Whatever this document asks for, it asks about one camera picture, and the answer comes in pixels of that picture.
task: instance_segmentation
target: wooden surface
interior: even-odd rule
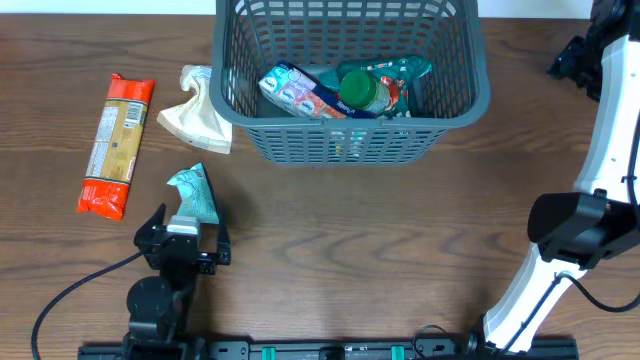
[[[0,16],[0,348],[30,358],[47,302],[135,251],[134,231],[181,168],[205,163],[230,217],[233,264],[202,279],[194,332],[256,340],[409,337],[422,325],[465,332],[521,265],[536,197],[571,189],[597,104],[545,75],[582,21],[483,20],[492,103],[422,160],[391,168],[278,168],[240,129],[233,152],[187,146],[156,121],[186,101],[185,64],[210,63],[212,17]],[[155,79],[126,216],[76,214],[110,75]],[[639,249],[584,280],[606,303],[640,288]],[[143,260],[63,300],[44,322],[45,359],[86,341],[118,341]],[[638,311],[612,316],[570,290],[544,334],[571,334],[583,359],[640,357]]]

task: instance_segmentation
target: white wall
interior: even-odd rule
[[[588,19],[591,0],[478,0],[480,16]],[[0,13],[216,13],[215,0],[0,0]]]

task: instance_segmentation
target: gray plastic basket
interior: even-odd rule
[[[217,0],[217,14],[211,101],[275,163],[407,164],[489,106],[476,0]],[[345,60],[411,54],[433,63],[413,83],[411,118],[293,117],[258,89],[280,60],[314,75]]]

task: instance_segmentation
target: orange plastic wrapper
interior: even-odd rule
[[[120,220],[155,81],[113,74],[78,200],[78,212]]]

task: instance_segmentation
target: green lid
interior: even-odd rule
[[[365,109],[375,100],[377,92],[376,80],[365,71],[351,71],[340,83],[342,101],[356,109]]]

